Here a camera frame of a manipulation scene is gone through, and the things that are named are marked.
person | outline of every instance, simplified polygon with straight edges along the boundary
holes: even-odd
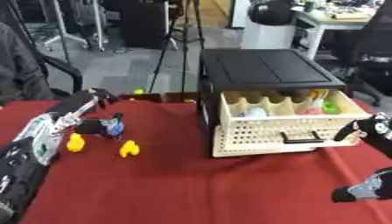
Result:
[[[31,51],[0,22],[0,106],[16,100],[52,100],[53,93]]]

robotic hand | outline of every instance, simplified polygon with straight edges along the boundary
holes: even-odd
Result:
[[[373,146],[388,158],[392,158],[392,118],[379,113],[369,119],[350,122],[335,136],[335,141],[359,131],[362,140]],[[335,189],[332,201],[348,202],[360,199],[392,199],[392,167],[376,171],[363,183]]]
[[[95,126],[81,116],[117,99],[108,91],[80,91],[30,120],[14,140],[0,149],[0,224],[14,223],[29,205],[49,165],[58,155],[68,127],[115,137],[123,131],[121,115],[99,120]]]

red tablecloth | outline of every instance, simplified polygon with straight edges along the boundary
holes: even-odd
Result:
[[[0,111],[8,143],[48,102]],[[208,158],[192,104],[124,101],[125,139],[141,147],[120,158],[121,141],[86,136],[83,152],[62,150],[23,224],[389,223],[392,200],[331,202],[331,191],[391,165],[377,150]]]

woven plastic drawer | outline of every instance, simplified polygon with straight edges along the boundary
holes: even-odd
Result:
[[[333,141],[336,133],[355,119],[369,118],[366,113],[342,92],[331,90],[327,96],[340,112],[337,115],[296,115],[312,99],[293,103],[284,97],[273,103],[269,97],[259,97],[249,103],[246,97],[228,99],[221,94],[220,125],[214,131],[214,157],[252,154],[312,151],[317,147],[348,146],[357,144],[359,136],[353,133],[341,142]],[[264,108],[264,118],[239,117],[249,108]]]

yellow toy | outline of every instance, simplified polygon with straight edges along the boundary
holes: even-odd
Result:
[[[135,91],[134,91],[134,94],[135,95],[142,95],[142,94],[144,94],[144,91],[142,90],[142,89],[135,89]]]
[[[128,154],[135,156],[139,154],[139,152],[140,152],[139,146],[134,141],[129,140],[122,145],[120,149],[120,156],[122,158],[126,158]]]
[[[66,147],[68,148],[69,151],[77,152],[77,151],[81,151],[83,149],[84,144],[85,144],[85,141],[81,137],[81,135],[73,133],[69,137],[69,141],[66,144]]]
[[[135,89],[133,94],[134,95],[142,95],[142,94],[144,94],[144,91],[142,89],[140,89],[140,88],[139,89]],[[129,100],[133,102],[135,100],[135,98],[130,98]]]

